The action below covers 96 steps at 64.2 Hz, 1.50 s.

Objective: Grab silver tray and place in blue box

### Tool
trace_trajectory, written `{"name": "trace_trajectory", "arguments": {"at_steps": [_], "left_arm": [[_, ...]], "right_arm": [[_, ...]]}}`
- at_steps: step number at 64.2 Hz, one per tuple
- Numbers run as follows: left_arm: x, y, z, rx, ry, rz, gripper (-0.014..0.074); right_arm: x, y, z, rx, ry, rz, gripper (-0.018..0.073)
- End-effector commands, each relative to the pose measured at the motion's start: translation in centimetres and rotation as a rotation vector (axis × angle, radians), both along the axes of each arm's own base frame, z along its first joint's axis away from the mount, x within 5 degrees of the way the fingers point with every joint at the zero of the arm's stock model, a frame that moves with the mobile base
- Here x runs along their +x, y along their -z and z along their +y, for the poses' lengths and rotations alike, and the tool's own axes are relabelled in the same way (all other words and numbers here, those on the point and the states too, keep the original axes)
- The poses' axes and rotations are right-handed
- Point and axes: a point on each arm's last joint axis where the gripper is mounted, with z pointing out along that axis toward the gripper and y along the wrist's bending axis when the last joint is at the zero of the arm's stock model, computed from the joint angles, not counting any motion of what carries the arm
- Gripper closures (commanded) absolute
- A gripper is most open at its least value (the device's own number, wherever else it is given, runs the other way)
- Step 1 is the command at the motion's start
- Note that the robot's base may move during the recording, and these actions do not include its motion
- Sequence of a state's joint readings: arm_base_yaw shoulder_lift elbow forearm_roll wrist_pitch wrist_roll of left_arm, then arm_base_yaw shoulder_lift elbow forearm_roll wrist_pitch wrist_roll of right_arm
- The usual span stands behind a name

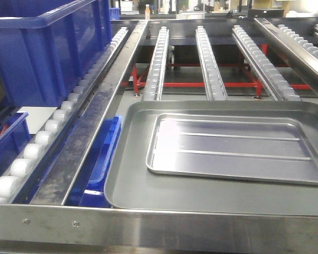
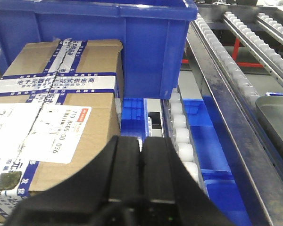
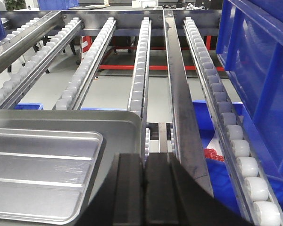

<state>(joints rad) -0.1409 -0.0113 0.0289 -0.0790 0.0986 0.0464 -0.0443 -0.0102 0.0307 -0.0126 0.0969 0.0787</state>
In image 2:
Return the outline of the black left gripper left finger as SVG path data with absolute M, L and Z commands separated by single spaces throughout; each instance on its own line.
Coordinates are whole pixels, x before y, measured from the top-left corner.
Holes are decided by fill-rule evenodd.
M 114 136 L 64 182 L 20 202 L 8 226 L 136 226 L 141 207 L 139 144 Z

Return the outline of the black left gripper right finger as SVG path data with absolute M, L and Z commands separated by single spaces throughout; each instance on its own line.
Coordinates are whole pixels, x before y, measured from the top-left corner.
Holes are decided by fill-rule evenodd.
M 169 138 L 148 137 L 141 152 L 147 226 L 232 226 L 184 167 Z

